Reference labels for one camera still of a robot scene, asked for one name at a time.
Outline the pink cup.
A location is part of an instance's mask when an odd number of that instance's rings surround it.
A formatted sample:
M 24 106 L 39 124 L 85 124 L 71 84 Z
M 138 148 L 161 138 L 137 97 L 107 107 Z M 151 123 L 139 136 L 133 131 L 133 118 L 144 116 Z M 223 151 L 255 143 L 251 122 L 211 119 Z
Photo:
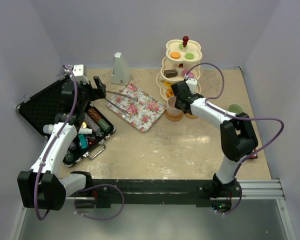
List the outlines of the pink cup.
M 166 103 L 166 111 L 167 114 L 171 117 L 178 117 L 183 112 L 175 107 L 177 98 L 175 96 L 171 96 L 168 98 Z

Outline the woven coaster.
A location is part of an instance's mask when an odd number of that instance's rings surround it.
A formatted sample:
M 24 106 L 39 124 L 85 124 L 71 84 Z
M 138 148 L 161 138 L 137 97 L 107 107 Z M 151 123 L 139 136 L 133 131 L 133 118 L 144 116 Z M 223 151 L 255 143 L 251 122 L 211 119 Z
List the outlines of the woven coaster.
M 178 116 L 171 116 L 168 114 L 167 111 L 164 112 L 165 117 L 172 122 L 178 122 L 180 121 L 183 117 L 184 117 L 184 113 L 182 112 L 181 114 L 179 114 Z
M 195 115 L 192 115 L 192 114 L 189 114 L 189 113 L 185 113 L 185 116 L 189 119 L 197 119 L 198 116 L 195 116 Z

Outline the yellow glazed donut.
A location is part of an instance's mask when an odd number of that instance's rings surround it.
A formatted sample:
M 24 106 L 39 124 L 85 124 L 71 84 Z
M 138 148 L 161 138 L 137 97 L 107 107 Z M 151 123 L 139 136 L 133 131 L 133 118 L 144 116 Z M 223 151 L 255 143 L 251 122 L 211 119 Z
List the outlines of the yellow glazed donut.
M 168 82 L 168 81 L 164 81 L 164 85 L 165 85 L 167 88 L 169 88 L 169 87 L 172 85 L 172 83 L 171 83 L 171 82 Z

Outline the metal tongs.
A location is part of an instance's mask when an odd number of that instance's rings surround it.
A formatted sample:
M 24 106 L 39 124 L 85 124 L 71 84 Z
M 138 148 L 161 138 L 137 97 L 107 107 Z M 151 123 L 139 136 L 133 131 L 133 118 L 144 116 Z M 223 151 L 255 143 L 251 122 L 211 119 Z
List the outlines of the metal tongs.
M 112 94 L 111 99 L 105 99 L 108 104 L 112 105 L 113 107 L 117 108 L 122 114 L 125 114 L 127 116 L 130 116 L 132 113 L 128 112 L 126 108 L 128 107 L 128 104 L 136 104 L 139 100 L 136 97 L 132 97 L 126 94 L 122 94 L 119 92 L 114 91 L 105 91 L 107 94 Z

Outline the pink cake slice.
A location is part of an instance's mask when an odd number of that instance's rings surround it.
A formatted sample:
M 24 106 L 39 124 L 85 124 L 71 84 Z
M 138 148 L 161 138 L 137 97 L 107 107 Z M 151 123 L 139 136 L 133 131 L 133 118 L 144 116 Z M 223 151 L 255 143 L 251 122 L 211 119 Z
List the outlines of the pink cake slice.
M 187 69 L 184 69 L 182 72 L 181 72 L 181 76 L 184 78 L 185 76 L 188 76 L 189 78 L 193 78 L 194 75 L 190 72 L 188 73 L 188 70 Z

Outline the chocolate striped cake bar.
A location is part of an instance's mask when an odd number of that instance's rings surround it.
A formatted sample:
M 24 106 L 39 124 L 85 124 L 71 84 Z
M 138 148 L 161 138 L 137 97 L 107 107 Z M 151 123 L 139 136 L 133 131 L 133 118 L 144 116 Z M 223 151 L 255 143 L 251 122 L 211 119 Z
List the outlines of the chocolate striped cake bar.
M 167 70 L 164 70 L 163 71 L 163 75 L 166 77 L 166 78 L 174 78 L 178 75 L 178 72 L 176 69 L 167 69 Z

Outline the cream cake slice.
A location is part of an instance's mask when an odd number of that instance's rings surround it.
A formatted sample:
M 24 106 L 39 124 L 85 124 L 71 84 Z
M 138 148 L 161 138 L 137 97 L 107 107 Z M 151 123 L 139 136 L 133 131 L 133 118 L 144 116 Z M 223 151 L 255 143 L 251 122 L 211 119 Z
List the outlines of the cream cake slice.
M 177 73 L 179 74 L 179 75 L 181 75 L 182 74 L 182 72 L 183 72 L 183 64 L 181 63 L 181 64 L 179 64 L 178 65 L 178 67 L 175 69 L 176 71 L 177 71 Z

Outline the orange macaron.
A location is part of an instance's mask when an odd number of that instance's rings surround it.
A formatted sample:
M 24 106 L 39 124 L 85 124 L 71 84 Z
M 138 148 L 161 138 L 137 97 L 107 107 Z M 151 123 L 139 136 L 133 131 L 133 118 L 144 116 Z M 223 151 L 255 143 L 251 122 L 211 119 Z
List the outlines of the orange macaron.
M 178 51 L 173 51 L 170 53 L 170 57 L 172 59 L 179 59 L 181 57 L 181 54 Z

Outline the green cup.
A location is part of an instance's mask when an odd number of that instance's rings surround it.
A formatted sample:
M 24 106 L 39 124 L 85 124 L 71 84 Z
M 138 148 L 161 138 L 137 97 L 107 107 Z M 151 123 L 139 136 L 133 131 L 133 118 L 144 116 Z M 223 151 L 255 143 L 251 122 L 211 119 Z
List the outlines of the green cup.
M 243 113 L 245 110 L 241 105 L 232 103 L 227 107 L 227 111 L 238 115 L 238 114 Z

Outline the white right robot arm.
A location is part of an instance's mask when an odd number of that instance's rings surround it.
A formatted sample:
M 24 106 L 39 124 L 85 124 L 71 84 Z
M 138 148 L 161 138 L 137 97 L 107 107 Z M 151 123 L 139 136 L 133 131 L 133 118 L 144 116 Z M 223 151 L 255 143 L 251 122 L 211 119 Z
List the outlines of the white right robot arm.
M 231 190 L 230 183 L 235 179 L 240 162 L 258 146 L 258 140 L 247 114 L 235 115 L 211 104 L 201 94 L 194 93 L 194 82 L 192 78 L 171 85 L 176 97 L 175 108 L 204 119 L 220 131 L 224 158 L 212 189 L 217 196 L 223 197 Z

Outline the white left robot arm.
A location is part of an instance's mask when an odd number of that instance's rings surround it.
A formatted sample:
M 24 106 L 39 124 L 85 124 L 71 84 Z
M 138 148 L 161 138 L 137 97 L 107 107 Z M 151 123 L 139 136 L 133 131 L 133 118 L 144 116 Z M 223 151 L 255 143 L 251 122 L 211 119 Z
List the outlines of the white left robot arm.
M 80 136 L 95 137 L 92 127 L 82 128 L 91 102 L 106 97 L 106 86 L 98 76 L 90 81 L 73 81 L 70 76 L 58 80 L 18 106 L 18 112 L 47 143 L 27 171 L 21 171 L 17 184 L 23 206 L 36 210 L 58 211 L 66 197 L 75 193 L 89 196 L 94 190 L 88 172 L 73 171 L 58 178 L 61 165 L 75 165 L 91 147 L 82 148 Z

